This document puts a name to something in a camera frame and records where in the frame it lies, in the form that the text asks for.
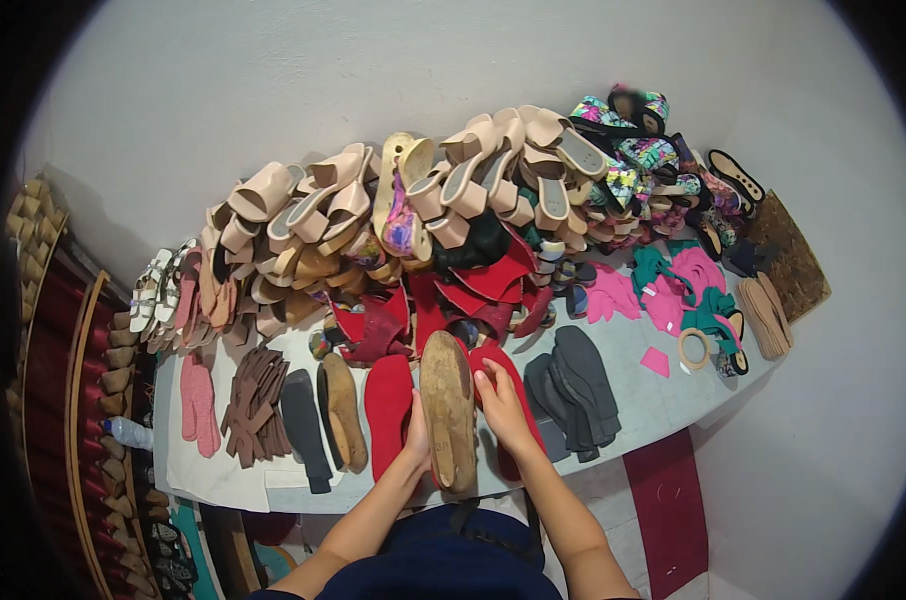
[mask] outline green fabric piece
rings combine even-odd
[[[666,250],[670,251],[670,257],[674,257],[687,248],[699,248],[699,240],[666,240]]]
[[[643,301],[643,288],[657,280],[657,276],[663,274],[668,278],[680,280],[687,290],[692,290],[688,279],[680,277],[670,270],[670,263],[663,257],[663,254],[653,246],[634,246],[633,258],[636,260],[636,267],[633,269],[629,278],[633,282],[633,294],[639,301],[640,308],[645,309],[646,303]],[[688,305],[692,305],[692,294],[687,295]]]
[[[680,326],[684,330],[695,328],[706,335],[714,336],[721,351],[734,355],[739,352],[734,339],[736,334],[717,320],[716,315],[729,315],[735,308],[736,300],[731,294],[724,294],[718,287],[708,287],[703,290],[702,300],[696,310],[683,312]]]

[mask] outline person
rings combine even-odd
[[[519,468],[529,526],[479,508],[475,499],[397,520],[431,468],[423,402],[414,390],[406,444],[383,476],[313,556],[247,600],[560,598],[543,574],[540,522],[571,600],[639,598],[600,523],[534,440],[507,370],[489,359],[483,365],[473,373],[483,414]]]

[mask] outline cork board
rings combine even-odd
[[[772,242],[780,247],[767,275],[792,325],[830,297],[830,283],[807,238],[773,190],[767,191],[766,199],[756,209],[759,215],[746,222],[743,234],[757,246]]]

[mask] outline white wall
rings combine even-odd
[[[52,78],[20,161],[49,163],[79,239],[132,284],[265,162],[442,137],[523,103],[566,112],[617,80],[664,92],[670,130],[776,189],[833,288],[765,388],[696,435],[715,597],[837,597],[906,478],[903,126],[812,0],[570,6],[113,0]]]
[[[132,284],[237,177],[397,130],[445,137],[521,104],[568,112],[625,79],[667,94],[690,139],[718,144],[772,8],[692,4],[113,0],[51,81],[27,172],[51,163],[79,238]],[[640,25],[664,20],[682,41],[651,43]]]
[[[715,600],[839,597],[906,481],[906,133],[828,6],[784,5],[771,26],[724,147],[783,199],[833,294],[738,413],[691,428],[729,584]]]

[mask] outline curved wooden frame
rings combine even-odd
[[[100,567],[100,560],[97,558],[96,550],[93,548],[93,538],[90,535],[89,523],[87,523],[87,509],[84,506],[84,495],[80,481],[77,419],[80,404],[80,378],[84,369],[84,354],[87,349],[90,324],[93,321],[93,313],[96,310],[96,302],[100,297],[100,291],[103,289],[104,283],[109,281],[110,276],[105,270],[101,270],[92,289],[87,287],[87,293],[83,296],[82,322],[77,318],[79,328],[74,331],[74,345],[70,352],[71,372],[67,373],[66,407],[63,413],[63,438],[66,446],[64,448],[64,456],[66,457],[66,481],[70,490],[70,508],[73,509],[73,519],[76,524],[76,531],[79,533],[79,543],[83,548],[83,557],[86,558],[86,566],[93,576],[93,583],[96,584],[99,597],[103,600],[113,600],[113,593],[110,590],[110,586],[107,585],[107,579],[104,577],[103,569]]]

